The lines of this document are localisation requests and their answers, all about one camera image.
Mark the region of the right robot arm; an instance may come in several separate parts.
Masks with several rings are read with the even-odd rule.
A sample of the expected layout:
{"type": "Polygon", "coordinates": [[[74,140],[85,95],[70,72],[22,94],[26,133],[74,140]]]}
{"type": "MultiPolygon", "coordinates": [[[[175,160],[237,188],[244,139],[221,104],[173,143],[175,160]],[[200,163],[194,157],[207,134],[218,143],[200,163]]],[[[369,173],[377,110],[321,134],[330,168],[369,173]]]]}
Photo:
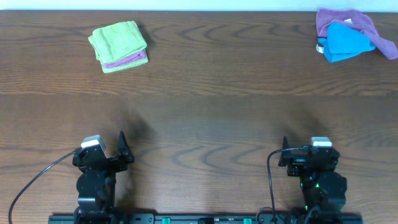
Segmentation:
{"type": "Polygon", "coordinates": [[[348,181],[335,172],[340,153],[328,137],[312,137],[311,144],[290,147],[283,138],[279,167],[300,179],[307,213],[304,223],[342,223],[348,181]]]}

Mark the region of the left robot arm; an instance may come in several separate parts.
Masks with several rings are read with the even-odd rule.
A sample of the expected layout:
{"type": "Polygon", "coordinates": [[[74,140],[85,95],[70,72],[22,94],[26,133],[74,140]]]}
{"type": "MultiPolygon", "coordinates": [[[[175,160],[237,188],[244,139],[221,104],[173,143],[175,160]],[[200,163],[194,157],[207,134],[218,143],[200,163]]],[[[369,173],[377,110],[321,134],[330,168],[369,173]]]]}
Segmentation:
{"type": "Polygon", "coordinates": [[[75,150],[72,164],[82,175],[76,182],[78,208],[73,222],[118,223],[114,211],[116,173],[128,170],[134,155],[123,131],[119,132],[117,150],[119,154],[106,157],[106,146],[100,135],[84,138],[75,150]]]}

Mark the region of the blue microfibre cloth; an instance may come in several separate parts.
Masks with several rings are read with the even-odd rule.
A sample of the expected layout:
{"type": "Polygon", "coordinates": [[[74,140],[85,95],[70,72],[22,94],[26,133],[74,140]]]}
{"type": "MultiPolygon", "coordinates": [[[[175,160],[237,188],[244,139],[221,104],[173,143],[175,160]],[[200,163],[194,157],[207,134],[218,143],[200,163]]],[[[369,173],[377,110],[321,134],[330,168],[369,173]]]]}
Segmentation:
{"type": "Polygon", "coordinates": [[[332,23],[327,28],[327,37],[318,38],[316,50],[333,63],[373,51],[376,46],[366,35],[343,24],[332,23]]]}

